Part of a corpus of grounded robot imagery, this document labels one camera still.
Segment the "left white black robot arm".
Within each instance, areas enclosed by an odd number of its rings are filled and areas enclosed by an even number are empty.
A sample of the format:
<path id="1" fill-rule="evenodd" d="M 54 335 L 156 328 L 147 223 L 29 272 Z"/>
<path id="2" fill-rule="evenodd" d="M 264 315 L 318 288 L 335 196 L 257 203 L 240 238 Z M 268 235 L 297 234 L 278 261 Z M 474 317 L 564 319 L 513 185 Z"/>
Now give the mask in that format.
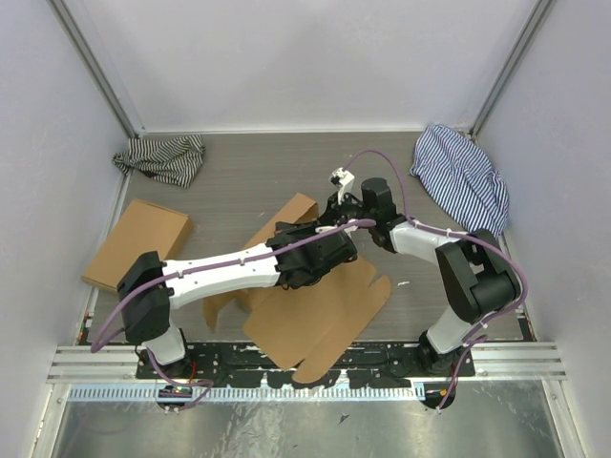
<path id="1" fill-rule="evenodd" d="M 358 258 L 349 232 L 318 221 L 279 223 L 265 242 L 239 252 L 195 260 L 141 255 L 118 287 L 123 331 L 130 344 L 145 348 L 151 366 L 173 379 L 185 376 L 192 356 L 171 314 L 204 298 L 249 288 L 299 289 L 320 281 L 332 269 Z"/>

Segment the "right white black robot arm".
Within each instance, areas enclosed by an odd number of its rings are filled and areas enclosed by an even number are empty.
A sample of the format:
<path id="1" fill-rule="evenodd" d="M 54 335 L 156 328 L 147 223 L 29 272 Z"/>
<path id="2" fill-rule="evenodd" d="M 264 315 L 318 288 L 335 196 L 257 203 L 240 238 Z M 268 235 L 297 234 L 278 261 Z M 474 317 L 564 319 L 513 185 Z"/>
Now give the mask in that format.
<path id="1" fill-rule="evenodd" d="M 385 179 L 368 178 L 361 196 L 351 193 L 354 176 L 338 169 L 330 178 L 336 192 L 328 198 L 319 221 L 328 227 L 357 219 L 372 219 L 373 242 L 393 253 L 425 260 L 438 267 L 448 308 L 416 348 L 416 364 L 427 374 L 445 374 L 459 358 L 460 348 L 486 317 L 516 301 L 523 287 L 516 270 L 501 254 L 493 234 L 435 229 L 397 211 Z"/>

